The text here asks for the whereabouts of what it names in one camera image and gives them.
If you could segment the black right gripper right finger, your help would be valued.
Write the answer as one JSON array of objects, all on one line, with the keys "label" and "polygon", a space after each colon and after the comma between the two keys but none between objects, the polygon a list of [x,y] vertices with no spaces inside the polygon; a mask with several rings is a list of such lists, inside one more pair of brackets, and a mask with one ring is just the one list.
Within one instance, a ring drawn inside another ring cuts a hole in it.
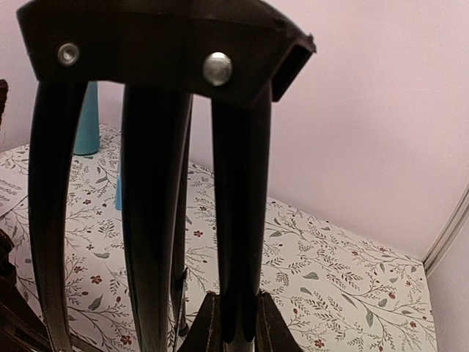
[{"label": "black right gripper right finger", "polygon": [[255,351],[303,351],[289,331],[272,296],[267,292],[257,295]]}]

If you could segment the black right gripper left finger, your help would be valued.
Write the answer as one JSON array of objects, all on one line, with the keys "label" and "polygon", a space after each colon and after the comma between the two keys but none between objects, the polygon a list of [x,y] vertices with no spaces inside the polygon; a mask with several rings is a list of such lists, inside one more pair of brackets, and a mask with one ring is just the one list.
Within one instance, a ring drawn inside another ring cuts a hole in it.
[{"label": "black right gripper left finger", "polygon": [[207,293],[180,347],[173,351],[220,351],[220,296]]}]

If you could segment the black music stand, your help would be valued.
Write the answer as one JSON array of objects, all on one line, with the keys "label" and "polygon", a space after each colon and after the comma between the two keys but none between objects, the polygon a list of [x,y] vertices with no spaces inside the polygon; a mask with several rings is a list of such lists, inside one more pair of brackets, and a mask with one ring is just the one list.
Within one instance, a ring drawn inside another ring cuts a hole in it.
[{"label": "black music stand", "polygon": [[29,1],[17,11],[38,81],[29,233],[49,343],[71,351],[64,278],[67,189],[90,81],[124,85],[120,177],[125,261],[142,351],[167,349],[183,309],[193,97],[212,104],[220,351],[255,351],[271,106],[316,52],[265,1]]}]

